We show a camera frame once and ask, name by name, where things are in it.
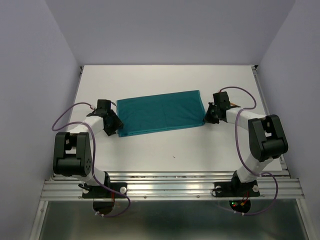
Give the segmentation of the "teal cloth napkin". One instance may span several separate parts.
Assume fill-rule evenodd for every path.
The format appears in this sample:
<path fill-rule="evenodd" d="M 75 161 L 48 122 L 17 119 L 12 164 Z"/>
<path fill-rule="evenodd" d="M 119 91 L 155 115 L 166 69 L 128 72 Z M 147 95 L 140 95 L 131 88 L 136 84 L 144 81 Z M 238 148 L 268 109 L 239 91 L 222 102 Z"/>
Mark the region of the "teal cloth napkin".
<path fill-rule="evenodd" d="M 200 127 L 205 114 L 199 90 L 120 99 L 117 115 L 124 126 L 118 136 Z"/>

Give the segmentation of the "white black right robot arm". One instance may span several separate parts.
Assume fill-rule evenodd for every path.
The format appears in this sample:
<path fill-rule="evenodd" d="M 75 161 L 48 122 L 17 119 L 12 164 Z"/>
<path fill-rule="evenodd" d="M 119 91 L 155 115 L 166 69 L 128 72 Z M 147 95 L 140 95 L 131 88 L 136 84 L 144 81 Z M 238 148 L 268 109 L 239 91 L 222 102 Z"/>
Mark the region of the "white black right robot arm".
<path fill-rule="evenodd" d="M 210 124 L 219 124 L 221 121 L 234 124 L 236 151 L 242 164 L 230 181 L 214 183 L 212 195 L 217 198 L 260 196 L 257 178 L 268 164 L 289 149 L 280 118 L 275 114 L 256 114 L 229 103 L 210 102 L 203 121 Z M 240 153 L 239 127 L 248 132 L 250 154 L 246 160 Z"/>

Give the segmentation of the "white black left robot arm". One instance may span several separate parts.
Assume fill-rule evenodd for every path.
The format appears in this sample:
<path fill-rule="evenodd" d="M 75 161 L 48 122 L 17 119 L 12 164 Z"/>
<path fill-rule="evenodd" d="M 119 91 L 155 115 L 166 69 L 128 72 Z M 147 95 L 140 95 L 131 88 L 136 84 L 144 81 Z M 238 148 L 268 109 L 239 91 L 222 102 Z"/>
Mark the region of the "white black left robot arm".
<path fill-rule="evenodd" d="M 53 172 L 64 177 L 73 177 L 81 181 L 78 185 L 85 195 L 92 198 L 106 197 L 109 194 L 126 196 L 121 189 L 127 187 L 126 183 L 113 184 L 109 174 L 95 167 L 96 139 L 95 135 L 104 131 L 107 136 L 112 136 L 123 127 L 117 114 L 111 110 L 95 109 L 89 113 L 85 120 L 69 123 L 75 128 L 69 131 L 57 132 L 54 140 Z"/>

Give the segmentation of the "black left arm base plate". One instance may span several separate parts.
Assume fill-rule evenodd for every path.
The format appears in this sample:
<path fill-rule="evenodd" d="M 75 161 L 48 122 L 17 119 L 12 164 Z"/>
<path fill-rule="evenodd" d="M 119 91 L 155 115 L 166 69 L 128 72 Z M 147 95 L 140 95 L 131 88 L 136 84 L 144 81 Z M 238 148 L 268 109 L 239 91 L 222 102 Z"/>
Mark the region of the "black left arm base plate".
<path fill-rule="evenodd" d="M 82 189 L 83 199 L 124 199 L 124 196 L 115 194 L 105 188 L 98 186 L 89 186 L 86 183 L 79 183 L 78 186 Z M 120 192 L 121 189 L 127 189 L 127 183 L 125 182 L 112 182 L 110 188 L 114 191 Z"/>

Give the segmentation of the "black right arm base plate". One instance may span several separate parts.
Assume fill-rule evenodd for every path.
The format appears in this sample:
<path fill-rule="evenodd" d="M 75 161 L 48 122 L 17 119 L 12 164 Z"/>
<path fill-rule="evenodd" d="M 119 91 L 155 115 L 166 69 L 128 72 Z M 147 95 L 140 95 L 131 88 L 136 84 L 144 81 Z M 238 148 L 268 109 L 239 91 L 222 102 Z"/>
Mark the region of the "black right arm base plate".
<path fill-rule="evenodd" d="M 211 194 L 217 198 L 242 198 L 247 193 L 249 197 L 259 197 L 260 191 L 254 191 L 254 186 L 257 186 L 257 181 L 249 183 L 234 183 L 232 181 L 218 181 L 214 182 L 214 188 Z"/>

